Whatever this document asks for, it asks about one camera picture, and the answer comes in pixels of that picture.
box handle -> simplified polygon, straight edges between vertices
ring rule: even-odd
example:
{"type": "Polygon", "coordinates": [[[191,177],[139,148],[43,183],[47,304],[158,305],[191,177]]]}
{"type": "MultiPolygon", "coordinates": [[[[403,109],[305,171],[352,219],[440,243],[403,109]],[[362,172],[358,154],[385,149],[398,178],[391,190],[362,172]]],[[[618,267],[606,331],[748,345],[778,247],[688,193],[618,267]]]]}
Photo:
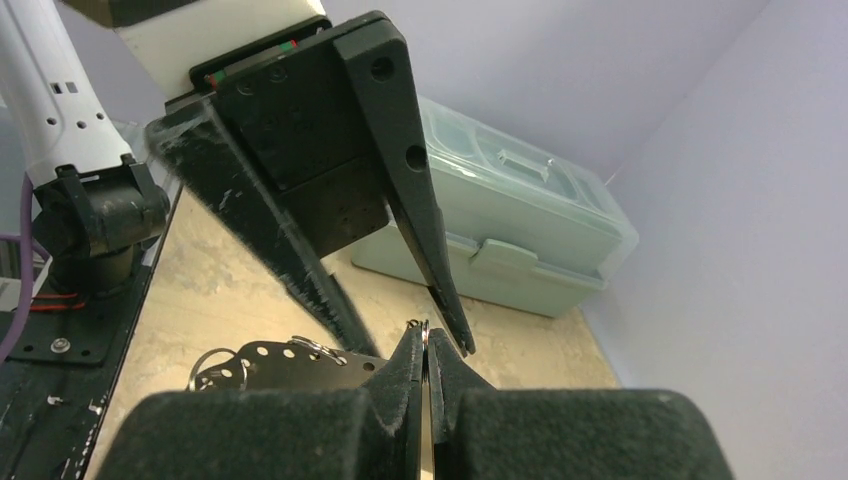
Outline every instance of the box handle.
{"type": "Polygon", "coordinates": [[[510,152],[509,150],[501,150],[498,152],[498,160],[500,160],[505,167],[538,177],[542,183],[546,183],[548,181],[548,177],[550,176],[550,173],[548,172],[548,165],[553,163],[553,159],[550,159],[548,160],[548,165],[539,165],[536,162],[524,158],[514,152],[510,152]]]}
{"type": "Polygon", "coordinates": [[[470,260],[474,270],[509,277],[529,274],[538,261],[539,256],[530,250],[492,239],[484,241],[470,260]]]}

black bracket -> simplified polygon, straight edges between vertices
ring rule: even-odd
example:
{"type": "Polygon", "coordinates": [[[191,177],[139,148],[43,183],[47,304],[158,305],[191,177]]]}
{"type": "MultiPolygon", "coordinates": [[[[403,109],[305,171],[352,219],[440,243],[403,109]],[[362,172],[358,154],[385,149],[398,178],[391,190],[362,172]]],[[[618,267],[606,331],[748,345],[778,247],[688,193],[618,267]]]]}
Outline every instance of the black bracket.
{"type": "Polygon", "coordinates": [[[41,213],[33,236],[56,259],[86,260],[109,254],[165,230],[168,196],[153,182],[149,167],[132,155],[123,165],[79,174],[58,167],[56,180],[35,189],[41,213]]]}
{"type": "Polygon", "coordinates": [[[294,43],[302,42],[306,38],[311,37],[316,33],[321,33],[324,30],[329,30],[332,27],[333,24],[330,23],[330,20],[327,17],[317,16],[310,18],[309,20],[292,25],[291,27],[273,35],[261,38],[248,45],[239,47],[232,52],[228,52],[192,67],[192,69],[188,72],[188,78],[191,80],[192,85],[194,85],[195,91],[203,93],[210,92],[214,90],[214,87],[208,81],[210,75],[214,75],[216,72],[224,70],[225,68],[233,64],[237,64],[254,55],[258,55],[270,48],[292,41],[294,43]]]}
{"type": "Polygon", "coordinates": [[[148,125],[150,150],[345,350],[378,356],[320,258],[385,226],[388,206],[460,351],[474,353],[406,42],[382,13],[241,60],[180,105],[148,125]]]}
{"type": "MultiPolygon", "coordinates": [[[[80,295],[68,302],[84,302],[84,308],[30,312],[27,326],[9,358],[55,365],[102,365],[113,348],[115,336],[127,328],[122,319],[135,317],[147,291],[147,282],[138,281],[141,254],[137,249],[130,249],[127,254],[132,271],[121,294],[80,295]],[[69,344],[66,349],[55,348],[53,342],[62,339],[69,344]]],[[[51,279],[39,294],[58,293],[49,285],[51,279]]],[[[0,312],[0,331],[5,331],[12,317],[11,312],[0,312]]]]}

bolt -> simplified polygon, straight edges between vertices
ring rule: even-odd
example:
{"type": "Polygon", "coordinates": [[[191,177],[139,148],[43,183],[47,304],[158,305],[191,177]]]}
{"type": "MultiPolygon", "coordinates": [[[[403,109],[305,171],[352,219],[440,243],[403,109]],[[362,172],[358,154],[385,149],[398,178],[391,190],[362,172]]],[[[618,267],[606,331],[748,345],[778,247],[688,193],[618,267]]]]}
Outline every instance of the bolt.
{"type": "Polygon", "coordinates": [[[248,81],[239,83],[236,89],[244,96],[253,95],[253,85],[248,81]]]}
{"type": "Polygon", "coordinates": [[[67,338],[57,338],[50,344],[50,351],[53,353],[65,353],[71,349],[71,342],[67,338]]]}
{"type": "Polygon", "coordinates": [[[268,69],[268,78],[274,83],[282,82],[287,76],[286,69],[279,65],[274,65],[268,69]]]}

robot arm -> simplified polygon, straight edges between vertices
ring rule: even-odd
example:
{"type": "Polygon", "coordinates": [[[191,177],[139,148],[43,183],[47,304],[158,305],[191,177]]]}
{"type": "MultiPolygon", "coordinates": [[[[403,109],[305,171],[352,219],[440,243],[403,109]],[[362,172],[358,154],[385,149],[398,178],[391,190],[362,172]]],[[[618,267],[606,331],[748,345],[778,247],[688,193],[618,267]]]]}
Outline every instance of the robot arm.
{"type": "Polygon", "coordinates": [[[35,188],[132,155],[94,94],[52,0],[0,0],[0,95],[18,125],[35,188]]]}
{"type": "Polygon", "coordinates": [[[167,195],[104,111],[52,0],[0,0],[0,65],[42,209],[33,235],[54,257],[55,283],[112,290],[135,246],[162,233],[167,195]]]}
{"type": "MultiPolygon", "coordinates": [[[[317,0],[65,1],[114,29],[168,96],[169,114],[146,129],[151,150],[344,347],[376,354],[320,259],[385,226],[389,208],[445,324],[474,353],[406,43],[385,16],[332,28],[317,0]]],[[[67,266],[68,290],[109,289],[123,280],[112,272],[129,271],[113,265],[118,252],[163,231],[165,196],[101,111],[53,0],[0,2],[12,67],[0,93],[37,176],[34,236],[54,280],[67,266]],[[80,272],[96,278],[80,286],[80,272]]]]}

scratched black surface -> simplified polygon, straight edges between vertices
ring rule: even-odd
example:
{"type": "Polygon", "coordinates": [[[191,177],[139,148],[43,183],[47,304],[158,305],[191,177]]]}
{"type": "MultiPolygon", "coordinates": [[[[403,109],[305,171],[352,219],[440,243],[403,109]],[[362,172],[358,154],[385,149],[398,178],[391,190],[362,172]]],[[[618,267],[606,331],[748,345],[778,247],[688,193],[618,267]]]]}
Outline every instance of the scratched black surface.
{"type": "Polygon", "coordinates": [[[124,295],[126,308],[112,317],[119,325],[102,365],[10,360],[0,367],[0,478],[85,474],[151,276],[150,267],[140,267],[124,295]],[[62,401],[51,405],[48,397],[62,401]]]}
{"type": "Polygon", "coordinates": [[[353,305],[208,98],[151,122],[146,138],[151,152],[345,350],[379,356],[353,305]]]}

